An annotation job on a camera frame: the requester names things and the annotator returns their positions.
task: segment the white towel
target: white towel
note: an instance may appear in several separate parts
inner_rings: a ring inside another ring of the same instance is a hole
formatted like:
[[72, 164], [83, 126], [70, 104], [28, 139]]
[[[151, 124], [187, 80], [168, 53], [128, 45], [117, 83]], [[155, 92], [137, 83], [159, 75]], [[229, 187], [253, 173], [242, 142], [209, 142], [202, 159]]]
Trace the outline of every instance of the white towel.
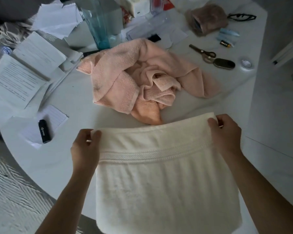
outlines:
[[208, 118], [102, 129], [97, 225], [105, 234], [232, 233], [238, 188], [216, 152]]

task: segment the hand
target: hand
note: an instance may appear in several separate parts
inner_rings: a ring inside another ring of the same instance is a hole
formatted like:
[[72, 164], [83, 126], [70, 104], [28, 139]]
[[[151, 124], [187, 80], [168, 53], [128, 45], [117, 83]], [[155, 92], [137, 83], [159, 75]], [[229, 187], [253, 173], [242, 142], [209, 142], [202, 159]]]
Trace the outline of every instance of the hand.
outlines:
[[92, 177], [99, 163], [99, 142], [102, 132], [97, 130], [91, 139], [91, 131], [92, 129], [80, 130], [70, 152], [73, 160], [73, 173]]
[[209, 118], [207, 121], [211, 128], [211, 137], [219, 153], [222, 156], [227, 153], [241, 153], [241, 128], [227, 114], [216, 117], [219, 123], [213, 118]]

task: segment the white table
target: white table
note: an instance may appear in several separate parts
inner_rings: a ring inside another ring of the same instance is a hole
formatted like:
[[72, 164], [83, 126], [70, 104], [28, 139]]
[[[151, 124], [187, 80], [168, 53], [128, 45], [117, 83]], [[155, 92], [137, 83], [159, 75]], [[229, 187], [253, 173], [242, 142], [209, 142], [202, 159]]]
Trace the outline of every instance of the white table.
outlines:
[[[236, 46], [231, 49], [220, 46], [215, 39], [217, 33], [198, 38], [189, 31], [189, 37], [173, 46], [171, 51], [198, 64], [206, 72], [210, 72], [222, 83], [224, 91], [235, 89], [212, 99], [195, 98], [185, 91], [179, 92], [174, 105], [162, 111], [165, 122], [214, 111], [216, 114], [228, 113], [243, 130], [246, 129], [267, 12], [250, 0], [218, 1], [223, 2], [221, 5], [226, 13], [234, 12], [238, 8], [235, 13], [244, 12], [257, 16], [256, 20], [250, 22], [230, 21], [228, 28], [239, 31], [241, 35]], [[177, 14], [175, 10], [171, 10], [170, 14], [173, 19], [182, 24], [183, 16]], [[198, 53], [191, 50], [188, 47], [190, 43], [207, 51], [213, 50], [217, 53], [217, 57], [227, 58], [236, 63], [239, 57], [247, 56], [254, 63], [255, 69], [246, 72], [238, 64], [234, 70], [216, 68], [212, 64], [205, 63]], [[53, 140], [44, 144], [39, 150], [18, 136], [19, 131], [28, 123], [28, 119], [11, 118], [1, 128], [1, 133], [22, 169], [55, 199], [58, 198], [70, 179], [72, 173], [70, 147], [80, 129], [144, 126], [131, 115], [93, 104], [90, 78], [77, 71], [67, 76], [48, 99], [47, 104], [57, 107], [69, 119], [57, 131]], [[95, 179], [92, 179], [82, 210], [82, 214], [93, 219], [96, 218], [95, 184]]]

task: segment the eyeglasses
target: eyeglasses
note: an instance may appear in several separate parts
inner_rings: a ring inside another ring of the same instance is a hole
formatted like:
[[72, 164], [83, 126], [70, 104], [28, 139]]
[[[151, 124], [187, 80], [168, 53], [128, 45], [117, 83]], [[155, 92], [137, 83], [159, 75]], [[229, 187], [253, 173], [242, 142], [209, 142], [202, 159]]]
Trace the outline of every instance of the eyeglasses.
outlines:
[[249, 15], [249, 14], [242, 13], [242, 14], [229, 14], [227, 18], [242, 22], [242, 21], [254, 20], [256, 19], [256, 17], [257, 17], [256, 15]]

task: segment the left hand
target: left hand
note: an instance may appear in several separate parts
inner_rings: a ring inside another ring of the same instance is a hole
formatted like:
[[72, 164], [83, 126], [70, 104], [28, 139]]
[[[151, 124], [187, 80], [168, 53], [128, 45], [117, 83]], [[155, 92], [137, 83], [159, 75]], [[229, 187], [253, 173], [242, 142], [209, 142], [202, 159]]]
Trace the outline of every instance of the left hand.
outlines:
[[70, 152], [73, 160], [73, 173], [92, 177], [99, 163], [99, 142], [102, 132], [96, 131], [91, 139], [91, 131], [92, 129], [80, 130]]

